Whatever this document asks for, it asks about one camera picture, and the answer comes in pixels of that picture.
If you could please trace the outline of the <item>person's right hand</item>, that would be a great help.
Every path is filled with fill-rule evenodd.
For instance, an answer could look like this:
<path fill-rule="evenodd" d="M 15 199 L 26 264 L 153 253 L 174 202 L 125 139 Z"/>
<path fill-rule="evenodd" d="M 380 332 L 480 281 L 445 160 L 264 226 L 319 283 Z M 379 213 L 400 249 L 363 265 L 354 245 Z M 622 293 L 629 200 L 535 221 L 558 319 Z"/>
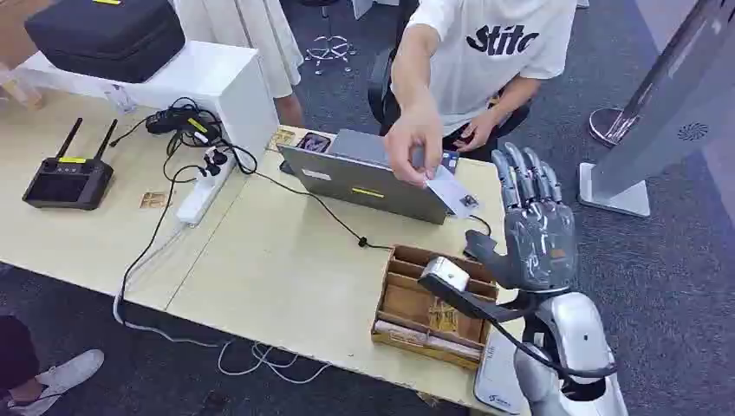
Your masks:
<path fill-rule="evenodd" d="M 442 125 L 434 107 L 412 107 L 401 113 L 384 137 L 390 166 L 395 178 L 425 188 L 433 179 L 442 160 Z M 423 164 L 413 165 L 413 151 L 421 147 Z"/>

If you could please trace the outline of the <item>person's left hand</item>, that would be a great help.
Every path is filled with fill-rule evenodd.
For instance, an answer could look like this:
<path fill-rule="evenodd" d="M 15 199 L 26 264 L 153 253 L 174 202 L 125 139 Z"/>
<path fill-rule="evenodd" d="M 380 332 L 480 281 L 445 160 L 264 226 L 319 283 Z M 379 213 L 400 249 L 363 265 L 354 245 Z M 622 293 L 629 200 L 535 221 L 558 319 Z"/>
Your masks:
<path fill-rule="evenodd" d="M 495 109 L 487 109 L 477 115 L 454 142 L 457 151 L 467 153 L 484 146 L 499 121 L 500 115 Z"/>

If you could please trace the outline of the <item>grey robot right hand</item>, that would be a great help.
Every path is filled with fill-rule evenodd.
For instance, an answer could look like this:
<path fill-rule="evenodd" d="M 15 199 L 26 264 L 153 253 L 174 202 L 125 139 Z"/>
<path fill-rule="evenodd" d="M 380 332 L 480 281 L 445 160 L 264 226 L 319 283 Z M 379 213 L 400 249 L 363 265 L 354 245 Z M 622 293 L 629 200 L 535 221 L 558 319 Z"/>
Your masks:
<path fill-rule="evenodd" d="M 465 233 L 465 250 L 505 289 L 567 289 L 578 271 L 576 225 L 554 169 L 531 148 L 511 142 L 493 150 L 491 161 L 500 181 L 507 253 L 498 254 L 497 241 L 475 230 Z"/>

